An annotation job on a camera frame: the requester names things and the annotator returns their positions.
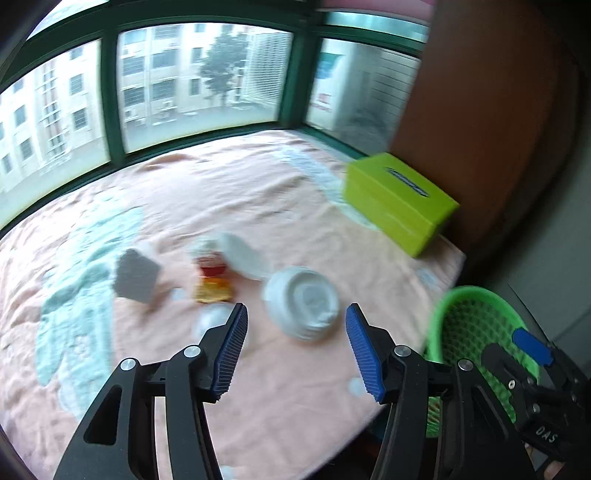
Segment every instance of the tissue box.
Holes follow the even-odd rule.
[[[459,204],[389,153],[353,161],[344,197],[411,257],[417,257]]]

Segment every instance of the white object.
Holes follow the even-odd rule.
[[[239,236],[222,232],[217,236],[217,245],[234,272],[251,280],[264,280],[271,276],[271,267]]]
[[[150,303],[161,269],[148,244],[128,248],[119,257],[113,289],[118,297]]]
[[[262,299],[271,319],[283,332],[298,340],[321,339],[339,314],[339,296],[318,272],[288,267],[268,280]]]
[[[197,322],[195,322],[193,325],[193,341],[195,343],[200,343],[201,340],[203,340],[205,333],[210,328],[225,325],[233,309],[234,304],[225,301],[210,303],[209,305],[204,305],[201,307],[199,309],[199,317],[197,318]],[[244,339],[244,344],[242,345],[243,350],[248,347],[248,337],[249,332],[247,330],[246,338]]]
[[[220,252],[231,270],[250,280],[271,276],[271,267],[262,255],[233,233],[199,236],[189,250],[192,258]]]

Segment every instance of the silver screw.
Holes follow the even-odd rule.
[[[197,345],[191,345],[188,346],[183,353],[187,358],[193,358],[201,353],[201,349]]]
[[[411,349],[406,345],[397,345],[394,347],[394,353],[398,356],[410,356]]]
[[[126,358],[121,362],[121,370],[127,372],[127,370],[131,370],[133,367],[135,367],[135,360],[133,358]]]
[[[462,358],[457,363],[457,366],[459,366],[461,370],[464,370],[464,372],[469,372],[470,370],[472,370],[474,368],[474,364],[470,360],[468,360],[467,358]]]

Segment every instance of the wall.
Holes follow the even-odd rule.
[[[591,108],[586,102],[564,170],[499,266],[487,288],[508,300],[535,329],[591,374]]]
[[[440,0],[390,152],[461,207],[446,234],[466,253],[499,218],[540,139],[558,38],[529,0]]]

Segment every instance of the green plastic basket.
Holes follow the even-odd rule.
[[[490,343],[505,348],[534,377],[538,364],[512,341],[515,329],[526,328],[517,312],[495,293],[480,287],[458,287],[443,297],[431,319],[425,357],[433,362],[455,364],[469,358],[478,367],[511,421],[515,411],[509,402],[509,390],[480,364],[480,354]],[[439,435],[439,399],[429,398],[427,436]]]

